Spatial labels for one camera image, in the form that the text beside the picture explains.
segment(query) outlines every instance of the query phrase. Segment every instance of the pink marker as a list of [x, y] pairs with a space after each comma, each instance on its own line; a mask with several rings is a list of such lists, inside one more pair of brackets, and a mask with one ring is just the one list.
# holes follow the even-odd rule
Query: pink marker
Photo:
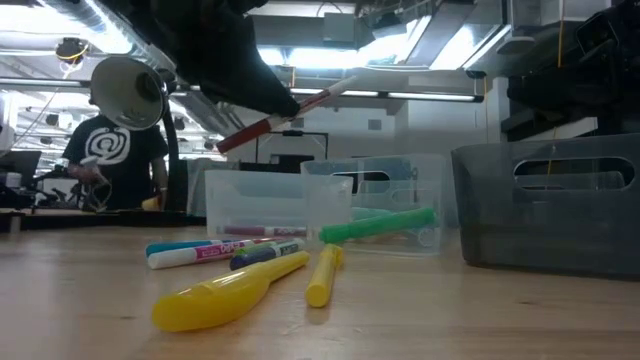
[[197, 246], [185, 249], [167, 250], [149, 255], [147, 263], [151, 269], [164, 269], [214, 260], [228, 259], [236, 249], [257, 245], [275, 239], [242, 240], [218, 245]]
[[218, 142], [216, 144], [216, 148], [222, 154], [228, 152], [229, 150], [233, 150], [238, 146], [247, 143], [260, 135], [264, 135], [269, 131], [277, 128], [278, 126], [292, 121], [295, 118], [303, 115], [318, 105], [326, 102], [327, 100], [339, 96], [343, 92], [347, 90], [349, 85], [352, 85], [356, 81], [357, 77], [352, 76], [350, 78], [338, 81], [337, 83], [329, 86], [328, 88], [322, 90], [321, 92], [311, 95], [310, 97], [304, 99], [300, 102], [300, 111], [294, 117], [282, 118], [277, 115], [268, 116], [251, 126], [247, 126], [246, 128], [238, 131], [237, 133], [225, 138], [224, 140]]
[[307, 236], [306, 227], [277, 226], [220, 226], [218, 234], [245, 236], [303, 237]]

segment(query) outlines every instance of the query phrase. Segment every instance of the gray plastic bin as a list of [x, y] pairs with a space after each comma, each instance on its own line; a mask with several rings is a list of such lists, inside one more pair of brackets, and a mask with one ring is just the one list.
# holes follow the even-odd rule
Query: gray plastic bin
[[[640, 135], [467, 146], [452, 159], [468, 263], [640, 274]], [[550, 159], [550, 175], [516, 176]]]

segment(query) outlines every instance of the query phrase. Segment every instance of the person's hand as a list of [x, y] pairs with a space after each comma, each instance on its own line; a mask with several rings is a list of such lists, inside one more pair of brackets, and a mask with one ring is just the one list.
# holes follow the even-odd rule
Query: person's hand
[[94, 184], [101, 182], [103, 177], [96, 167], [70, 166], [69, 174], [78, 179], [83, 184]]

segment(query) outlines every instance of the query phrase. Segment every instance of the yellow marker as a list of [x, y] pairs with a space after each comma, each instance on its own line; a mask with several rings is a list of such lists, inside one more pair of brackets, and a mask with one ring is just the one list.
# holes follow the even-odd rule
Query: yellow marker
[[222, 325], [253, 308], [272, 281], [309, 261], [300, 251], [249, 265], [186, 290], [167, 295], [155, 304], [151, 319], [165, 331], [186, 331]]
[[313, 272], [304, 297], [307, 304], [313, 307], [324, 307], [331, 297], [333, 286], [333, 274], [342, 264], [342, 248], [328, 244], [320, 253], [318, 265]]

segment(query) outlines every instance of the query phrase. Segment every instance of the table surface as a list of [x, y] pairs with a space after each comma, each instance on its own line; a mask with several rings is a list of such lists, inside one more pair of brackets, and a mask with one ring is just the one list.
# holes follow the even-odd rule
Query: table surface
[[243, 318], [163, 333], [165, 293], [227, 263], [149, 270], [149, 242], [204, 228], [88, 228], [0, 238], [0, 359], [639, 359], [640, 284], [348, 252], [331, 305], [309, 309], [314, 260]]

